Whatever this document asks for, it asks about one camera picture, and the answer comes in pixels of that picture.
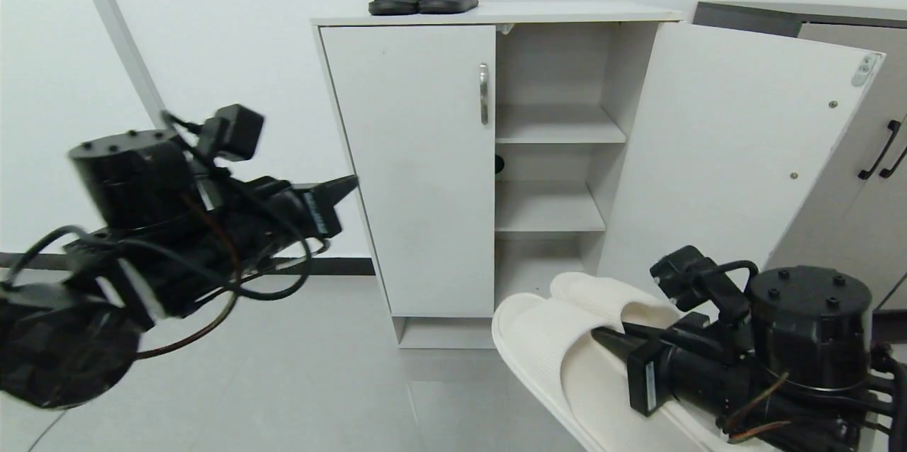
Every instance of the cabinet top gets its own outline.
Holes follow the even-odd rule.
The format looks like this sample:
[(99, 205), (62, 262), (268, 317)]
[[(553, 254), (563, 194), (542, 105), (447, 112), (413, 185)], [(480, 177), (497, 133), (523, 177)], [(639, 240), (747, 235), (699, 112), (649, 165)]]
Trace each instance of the cabinet top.
[(369, 16), (366, 5), (349, 16), (314, 17), (314, 26), (442, 26), (470, 23), (676, 22), (686, 14), (626, 2), (482, 2), (458, 14)]

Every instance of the gray cabinet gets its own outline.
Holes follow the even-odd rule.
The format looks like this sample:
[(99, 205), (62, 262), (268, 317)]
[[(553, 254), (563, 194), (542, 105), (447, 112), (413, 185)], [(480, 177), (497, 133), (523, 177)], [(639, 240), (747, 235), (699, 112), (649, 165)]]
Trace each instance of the gray cabinet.
[[(907, 272), (907, 164), (895, 168), (907, 149), (907, 126), (901, 126), (907, 119), (907, 12), (700, 3), (694, 22), (887, 54), (769, 261), (772, 266), (817, 264), (846, 272), (869, 285), (874, 303), (880, 303)], [(907, 309), (907, 284), (882, 309)]]

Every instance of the door handle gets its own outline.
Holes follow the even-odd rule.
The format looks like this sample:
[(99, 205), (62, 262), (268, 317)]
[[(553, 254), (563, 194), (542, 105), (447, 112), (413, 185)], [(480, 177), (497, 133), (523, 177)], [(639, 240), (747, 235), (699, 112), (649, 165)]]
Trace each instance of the door handle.
[(901, 162), (904, 161), (905, 155), (907, 155), (907, 147), (905, 147), (904, 150), (901, 151), (901, 156), (898, 156), (897, 161), (894, 162), (894, 165), (891, 165), (890, 169), (881, 169), (881, 171), (879, 171), (879, 176), (887, 179), (887, 178), (890, 178), (891, 175), (894, 175), (894, 171), (898, 170), (898, 167), (900, 167)]
[[(888, 136), (888, 142), (885, 142), (885, 147), (881, 149), (881, 154), (879, 154), (879, 157), (875, 159), (875, 164), (872, 164), (872, 167), (868, 171), (866, 171), (866, 170), (860, 171), (860, 173), (857, 175), (858, 178), (860, 178), (864, 181), (868, 180), (869, 176), (874, 174), (875, 170), (879, 168), (879, 164), (881, 164), (881, 159), (885, 158), (885, 154), (888, 154), (888, 149), (891, 148), (891, 143), (894, 142), (894, 137), (896, 137), (898, 135), (898, 130), (901, 129), (900, 120), (894, 120), (894, 119), (889, 120), (888, 129), (891, 130), (891, 135)], [(901, 158), (898, 158), (898, 161), (895, 162), (894, 167), (891, 168), (890, 174), (888, 174), (887, 176), (882, 175), (885, 172), (884, 170), (882, 170), (879, 175), (881, 175), (881, 177), (887, 178), (887, 177), (891, 176), (892, 174), (894, 174), (894, 169), (898, 168), (898, 164), (901, 163)]]
[(479, 64), (479, 119), (488, 125), (488, 64)]

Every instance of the label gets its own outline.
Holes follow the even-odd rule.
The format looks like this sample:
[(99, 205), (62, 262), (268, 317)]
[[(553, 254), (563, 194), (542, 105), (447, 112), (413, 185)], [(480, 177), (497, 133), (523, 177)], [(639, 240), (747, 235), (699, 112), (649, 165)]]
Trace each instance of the label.
[(658, 403), (658, 397), (655, 396), (655, 362), (646, 364), (646, 397), (648, 398), (648, 410), (654, 410), (655, 404)]

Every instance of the cable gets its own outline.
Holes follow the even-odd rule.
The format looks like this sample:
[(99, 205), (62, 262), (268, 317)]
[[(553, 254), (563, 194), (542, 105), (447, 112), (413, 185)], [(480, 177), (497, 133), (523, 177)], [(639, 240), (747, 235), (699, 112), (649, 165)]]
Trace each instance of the cable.
[(766, 397), (773, 394), (775, 390), (778, 390), (778, 388), (780, 388), (781, 385), (783, 385), (787, 380), (788, 375), (790, 375), (789, 372), (784, 372), (784, 374), (781, 374), (778, 379), (771, 384), (770, 387), (765, 388), (762, 393), (755, 396), (754, 400), (749, 401), (748, 403), (744, 404), (743, 406), (739, 407), (739, 409), (731, 413), (728, 417), (728, 421), (726, 421), (725, 423), (725, 429), (727, 429), (728, 431), (733, 430), (736, 420), (745, 417), (750, 410), (754, 409), (755, 405), (761, 403), (763, 400), (765, 400)]
[[(240, 261), (240, 253), (236, 251), (236, 245), (233, 243), (233, 240), (230, 239), (230, 235), (227, 234), (220, 223), (217, 223), (217, 220), (214, 220), (210, 215), (207, 214), (201, 207), (198, 207), (198, 204), (195, 204), (188, 196), (185, 194), (179, 195), (179, 197), (184, 200), (192, 213), (195, 213), (198, 217), (201, 218), (202, 222), (206, 223), (210, 229), (212, 229), (215, 235), (220, 237), (221, 242), (224, 243), (224, 246), (227, 247), (227, 251), (230, 253), (230, 261), (233, 262), (233, 271), (234, 271), (234, 280), (239, 281), (242, 278), (242, 261)], [(162, 346), (161, 348), (149, 349), (149, 351), (140, 351), (136, 358), (138, 359), (147, 359), (154, 358), (155, 356), (166, 355), (177, 349), (185, 348), (185, 346), (190, 345), (192, 342), (195, 342), (198, 339), (211, 333), (216, 327), (220, 326), (220, 323), (223, 323), (227, 319), (227, 316), (230, 316), (230, 313), (233, 309), (236, 308), (237, 301), (240, 300), (240, 295), (233, 293), (230, 295), (230, 300), (227, 301), (227, 304), (224, 306), (223, 310), (220, 311), (217, 317), (214, 317), (214, 320), (208, 323), (207, 326), (202, 327), (202, 329), (193, 333), (185, 339), (177, 340), (168, 346)]]
[[(315, 255), (318, 255), (323, 252), (327, 252), (327, 249), (330, 248), (330, 245), (331, 245), (330, 240), (320, 239), (320, 242), (321, 242), (321, 247), (319, 249), (317, 249), (317, 251), (315, 251)], [(278, 265), (275, 265), (275, 266), (269, 268), (268, 271), (257, 271), (253, 274), (247, 275), (246, 278), (243, 278), (242, 281), (240, 281), (240, 284), (245, 284), (246, 282), (253, 281), (253, 280), (255, 280), (255, 278), (264, 277), (265, 275), (279, 275), (280, 274), (279, 271), (282, 271), (283, 269), (292, 268), (293, 266), (301, 264), (302, 262), (305, 262), (307, 260), (308, 260), (307, 257), (302, 256), (302, 257), (298, 257), (297, 259), (291, 259), (291, 261), (281, 262), (281, 264), (278, 264)], [(226, 292), (227, 292), (227, 290), (224, 290), (224, 288), (219, 288), (218, 290), (214, 291), (214, 293), (208, 294), (208, 296), (200, 298), (200, 300), (196, 300), (196, 304), (199, 307), (201, 307), (207, 303), (210, 303), (211, 300), (214, 300), (214, 298), (216, 298)]]
[[(249, 191), (249, 189), (245, 187), (245, 184), (241, 183), (241, 181), (237, 181), (231, 178), (229, 172), (226, 171), (226, 169), (218, 167), (216, 164), (214, 164), (214, 161), (212, 159), (209, 159), (201, 154), (198, 149), (191, 146), (190, 143), (186, 142), (186, 139), (182, 138), (179, 132), (177, 132), (174, 125), (184, 125), (184, 123), (187, 123), (185, 122), (185, 120), (179, 119), (177, 116), (166, 110), (161, 111), (161, 117), (165, 125), (167, 125), (169, 129), (173, 130), (173, 132), (176, 133), (176, 142), (179, 143), (179, 146), (181, 146), (189, 154), (191, 154), (192, 157), (199, 164), (201, 164), (201, 166), (205, 170), (208, 171), (208, 177), (212, 178), (214, 181), (223, 181), (223, 183), (229, 186), (231, 190), (236, 191), (236, 193), (239, 193), (244, 199), (248, 200), (256, 207), (259, 207), (262, 212), (271, 217), (272, 220), (275, 220), (276, 223), (278, 223), (280, 226), (282, 226), (284, 229), (288, 230), (292, 233), (292, 235), (295, 236), (298, 242), (302, 244), (306, 259), (312, 258), (312, 251), (311, 248), (309, 248), (308, 243), (305, 241), (305, 235), (302, 232), (299, 232), (299, 229), (290, 220), (287, 220), (285, 217), (281, 216), (281, 214), (268, 207), (268, 204), (263, 203), (263, 201), (259, 199), (257, 195)], [(269, 298), (269, 300), (282, 300), (282, 298), (286, 298), (294, 293), (297, 293), (297, 291), (302, 288), (303, 284), (305, 284), (305, 281), (308, 279), (309, 275), (311, 275), (311, 262), (305, 262), (302, 266), (302, 273), (299, 275), (298, 280), (293, 282), (293, 284), (288, 288), (285, 288), (285, 290), (275, 291), (275, 293), (258, 293), (258, 291), (242, 290), (239, 285), (242, 283), (241, 281), (237, 282), (237, 284), (231, 284), (233, 288), (224, 288), (227, 288), (228, 290), (236, 290), (237, 293), (240, 293), (240, 295), (246, 296), (247, 298), (252, 298), (252, 296), (249, 296), (249, 294), (256, 294), (259, 296), (269, 295), (272, 297)]]
[(729, 271), (735, 271), (736, 269), (746, 269), (749, 271), (749, 278), (754, 278), (759, 274), (759, 267), (755, 265), (755, 262), (752, 261), (732, 261), (726, 262), (726, 264), (719, 264), (713, 268), (706, 269), (700, 273), (700, 277), (709, 277), (711, 275), (716, 275), (719, 273), (728, 273)]
[(894, 404), (894, 417), (891, 419), (891, 433), (888, 435), (888, 450), (904, 452), (907, 450), (907, 368), (903, 363), (885, 356), (882, 368), (894, 374), (894, 393), (891, 403)]
[(168, 110), (161, 110), (161, 117), (164, 120), (165, 125), (171, 126), (173, 123), (184, 127), (188, 132), (191, 132), (192, 135), (198, 135), (201, 133), (201, 125), (197, 123), (192, 123), (190, 120), (182, 120), (179, 117), (173, 115)]
[(891, 435), (891, 429), (886, 426), (882, 426), (881, 424), (874, 424), (872, 422), (860, 422), (859, 425), (866, 427), (866, 429), (872, 429), (874, 431)]
[(877, 312), (878, 310), (881, 309), (882, 305), (884, 305), (885, 303), (888, 303), (888, 298), (893, 296), (894, 291), (897, 291), (898, 287), (901, 287), (901, 284), (903, 284), (904, 281), (907, 281), (907, 272), (904, 273), (903, 277), (901, 277), (901, 280), (898, 281), (897, 284), (894, 284), (894, 287), (888, 291), (888, 294), (886, 294), (885, 297), (881, 299), (880, 303), (878, 305), (876, 305), (875, 309), (873, 309), (872, 311)]
[(728, 438), (728, 443), (731, 443), (731, 445), (738, 445), (738, 443), (743, 443), (748, 439), (754, 439), (756, 436), (760, 435), (761, 433), (770, 431), (772, 429), (778, 429), (778, 427), (783, 427), (790, 423), (791, 423), (790, 420), (780, 420), (777, 422), (770, 422), (768, 424), (762, 424), (761, 426), (755, 426), (752, 429), (745, 430), (742, 433), (737, 433), (735, 435), (731, 435), (730, 438)]
[(38, 438), (35, 439), (35, 441), (32, 443), (32, 446), (29, 446), (28, 452), (33, 452), (33, 450), (35, 450), (35, 447), (38, 446), (38, 443), (41, 442), (41, 439), (42, 439), (42, 438), (45, 438), (45, 435), (46, 435), (51, 429), (54, 429), (54, 426), (56, 425), (56, 423), (58, 423), (59, 420), (62, 419), (62, 418), (66, 415), (66, 412), (67, 412), (67, 411), (69, 411), (69, 409), (64, 409), (64, 410), (62, 410), (62, 411), (57, 415), (56, 419), (54, 419), (54, 421), (51, 422), (51, 425), (45, 427), (45, 430), (43, 430), (42, 433), (41, 433), (40, 435), (38, 435)]
[(0, 285), (3, 285), (5, 288), (12, 288), (16, 284), (16, 278), (19, 276), (19, 272), (25, 269), (32, 261), (35, 261), (35, 257), (41, 253), (48, 246), (51, 246), (52, 243), (56, 240), (61, 239), (65, 235), (76, 235), (80, 239), (93, 238), (89, 233), (77, 227), (75, 225), (64, 225), (58, 227), (51, 232), (48, 232), (42, 239), (37, 240), (37, 242), (32, 245), (25, 253), (19, 256), (19, 259), (16, 259), (13, 266), (10, 267), (9, 273), (6, 274), (6, 278), (3, 281), (0, 281)]

